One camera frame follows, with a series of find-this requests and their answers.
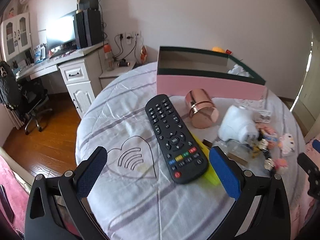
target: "yellow round object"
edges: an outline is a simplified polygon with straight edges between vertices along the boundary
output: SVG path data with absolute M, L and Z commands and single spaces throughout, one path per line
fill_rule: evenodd
M 215 51 L 215 52 L 221 52 L 221 53 L 225 53 L 226 51 L 220 47 L 213 47 L 212 48 L 212 51 Z

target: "silver screw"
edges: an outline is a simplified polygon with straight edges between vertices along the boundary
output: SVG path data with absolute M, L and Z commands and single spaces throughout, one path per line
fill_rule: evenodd
M 42 179 L 42 174 L 38 174 L 37 176 L 36 176 L 36 180 L 41 180 Z
M 66 172 L 64 173 L 64 176 L 66 176 L 66 177 L 71 177 L 72 174 L 73 174 L 73 171 L 66 171 Z
M 275 178 L 276 178 L 276 179 L 281 179 L 281 175 L 278 174 L 278 173 L 276 173 L 276 174 L 275 174 Z
M 252 172 L 249 170 L 244 171 L 243 173 L 246 177 L 251 177 L 252 176 Z

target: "heart drawing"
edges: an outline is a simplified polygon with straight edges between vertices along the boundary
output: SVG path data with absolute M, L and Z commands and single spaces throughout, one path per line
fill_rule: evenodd
M 140 136 L 127 139 L 121 148 L 108 151 L 108 169 L 129 179 L 155 179 L 155 163 L 150 145 Z

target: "ok button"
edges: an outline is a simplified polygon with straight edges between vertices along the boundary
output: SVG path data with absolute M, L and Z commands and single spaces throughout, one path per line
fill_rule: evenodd
M 177 136 L 174 136 L 170 139 L 170 144 L 171 145 L 176 145 L 179 142 L 179 138 Z

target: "computer monitor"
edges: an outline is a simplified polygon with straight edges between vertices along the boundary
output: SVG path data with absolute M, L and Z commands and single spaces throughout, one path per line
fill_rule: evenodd
M 75 41 L 75 29 L 73 26 L 73 16 L 76 11 L 70 12 L 59 19 L 47 24 L 47 47 L 49 50 L 70 41 Z

